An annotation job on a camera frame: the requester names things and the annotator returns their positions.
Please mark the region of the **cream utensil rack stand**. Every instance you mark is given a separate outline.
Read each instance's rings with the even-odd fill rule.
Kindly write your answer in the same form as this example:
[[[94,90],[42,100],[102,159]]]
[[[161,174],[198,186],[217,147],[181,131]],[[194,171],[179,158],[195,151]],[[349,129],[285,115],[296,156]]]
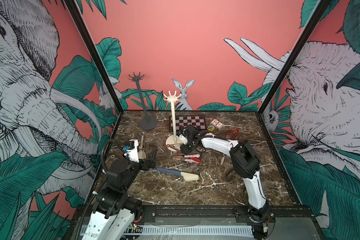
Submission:
[[[176,130],[176,124],[175,124],[175,117],[176,117],[176,113],[175,113],[175,103],[180,99],[181,94],[179,94],[177,96],[177,92],[175,91],[174,94],[172,94],[170,91],[168,92],[168,95],[164,94],[164,100],[169,102],[171,105],[171,114],[172,114],[172,126],[173,126],[173,135],[168,137],[166,140],[166,145],[167,144],[180,144],[182,145],[183,142],[181,141],[181,139],[177,136],[177,130]]]

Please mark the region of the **red handled steel tongs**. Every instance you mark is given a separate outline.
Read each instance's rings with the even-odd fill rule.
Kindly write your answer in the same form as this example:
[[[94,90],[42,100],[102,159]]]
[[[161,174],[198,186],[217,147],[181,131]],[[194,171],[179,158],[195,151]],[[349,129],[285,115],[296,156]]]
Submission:
[[[222,137],[222,138],[228,139],[228,140],[235,140],[237,138],[237,136],[239,135],[239,133],[240,133],[240,130],[235,129],[231,132],[220,134],[219,137]]]

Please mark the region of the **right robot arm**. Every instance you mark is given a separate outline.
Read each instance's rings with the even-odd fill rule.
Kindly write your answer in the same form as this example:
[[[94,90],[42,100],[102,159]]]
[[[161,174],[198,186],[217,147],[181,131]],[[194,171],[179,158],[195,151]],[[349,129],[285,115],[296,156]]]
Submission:
[[[231,158],[234,171],[243,179],[248,194],[249,216],[254,223],[269,223],[269,201],[264,195],[260,179],[260,158],[249,141],[240,142],[201,132],[192,125],[180,126],[180,136],[187,139],[180,146],[184,154],[198,147],[212,149]]]

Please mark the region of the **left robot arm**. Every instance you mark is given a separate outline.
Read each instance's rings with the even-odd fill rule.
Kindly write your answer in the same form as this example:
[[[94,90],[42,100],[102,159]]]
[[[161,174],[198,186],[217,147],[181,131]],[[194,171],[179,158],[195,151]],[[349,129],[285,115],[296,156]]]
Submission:
[[[156,167],[157,151],[138,163],[127,157],[115,160],[106,171],[104,185],[87,204],[78,222],[76,240],[120,240],[135,220],[143,217],[143,203],[128,195],[128,189],[141,171]]]

